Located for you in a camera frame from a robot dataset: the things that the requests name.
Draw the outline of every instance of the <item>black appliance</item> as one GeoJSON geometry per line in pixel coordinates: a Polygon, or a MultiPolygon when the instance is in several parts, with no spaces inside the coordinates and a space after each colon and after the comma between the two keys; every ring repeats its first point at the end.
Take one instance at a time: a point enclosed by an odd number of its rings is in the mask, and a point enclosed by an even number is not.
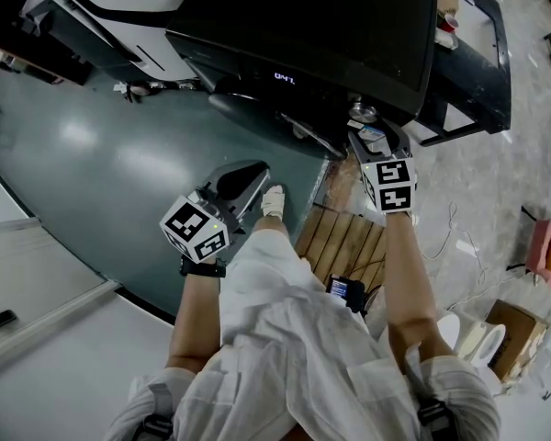
{"type": "Polygon", "coordinates": [[[167,38],[247,129],[346,156],[351,119],[396,128],[421,110],[437,0],[185,0],[167,38]]]}

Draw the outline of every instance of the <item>concrete floor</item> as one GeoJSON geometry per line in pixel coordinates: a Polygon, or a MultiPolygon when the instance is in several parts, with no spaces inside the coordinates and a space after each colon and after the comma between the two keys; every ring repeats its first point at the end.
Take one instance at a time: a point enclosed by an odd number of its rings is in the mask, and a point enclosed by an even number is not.
{"type": "Polygon", "coordinates": [[[287,186],[285,220],[294,234],[323,160],[231,123],[204,93],[131,105],[113,84],[102,73],[79,87],[0,71],[0,176],[80,259],[176,313],[181,255],[158,224],[177,197],[220,165],[264,160],[287,186]]]}
{"type": "MultiPolygon", "coordinates": [[[[546,0],[499,0],[512,70],[512,127],[489,135],[480,133],[433,147],[416,142],[412,150],[419,185],[416,197],[417,236],[423,252],[434,257],[449,232],[449,204],[457,205],[454,230],[444,251],[425,264],[438,303],[455,302],[490,289],[484,296],[459,306],[483,317],[496,298],[551,316],[551,288],[535,287],[523,269],[533,223],[521,216],[521,205],[537,218],[547,217],[551,177],[551,62],[543,36],[551,32],[551,5],[546,0]],[[485,279],[470,244],[478,249],[485,279]]],[[[450,112],[447,123],[461,126],[462,114],[450,112]]],[[[416,123],[407,127],[415,139],[432,134],[416,123]]],[[[383,299],[368,315],[375,334],[385,320],[383,299]]]]}

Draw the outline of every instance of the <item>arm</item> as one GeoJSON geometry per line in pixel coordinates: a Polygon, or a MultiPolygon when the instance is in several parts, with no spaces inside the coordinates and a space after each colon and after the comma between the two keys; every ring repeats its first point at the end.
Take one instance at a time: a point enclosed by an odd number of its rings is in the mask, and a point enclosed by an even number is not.
{"type": "MultiPolygon", "coordinates": [[[[205,263],[214,264],[214,258],[205,263]]],[[[220,349],[219,279],[188,275],[175,318],[167,368],[198,373],[220,349]]]]}
{"type": "Polygon", "coordinates": [[[433,290],[412,220],[403,212],[388,214],[387,225],[385,294],[389,343],[403,370],[406,351],[413,345],[421,344],[421,362],[453,352],[439,334],[433,290]]]}

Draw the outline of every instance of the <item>green floor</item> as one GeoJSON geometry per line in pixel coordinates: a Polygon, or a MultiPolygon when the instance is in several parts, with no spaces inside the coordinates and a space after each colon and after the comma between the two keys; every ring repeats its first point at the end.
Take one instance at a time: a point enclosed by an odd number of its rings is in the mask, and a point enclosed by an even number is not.
{"type": "Polygon", "coordinates": [[[238,127],[204,93],[131,105],[113,84],[102,73],[80,87],[0,71],[0,176],[80,259],[175,313],[180,254],[159,220],[214,168],[246,159],[268,162],[286,185],[285,221],[298,233],[321,159],[238,127]]]}

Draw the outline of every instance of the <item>white sock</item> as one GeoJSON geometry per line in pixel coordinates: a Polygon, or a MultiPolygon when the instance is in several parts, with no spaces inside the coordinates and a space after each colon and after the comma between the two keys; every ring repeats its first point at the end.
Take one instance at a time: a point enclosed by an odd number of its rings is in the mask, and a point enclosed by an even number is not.
{"type": "Polygon", "coordinates": [[[276,216],[280,220],[284,219],[285,198],[284,188],[281,185],[270,187],[264,194],[264,200],[261,203],[264,216],[276,216]]]}

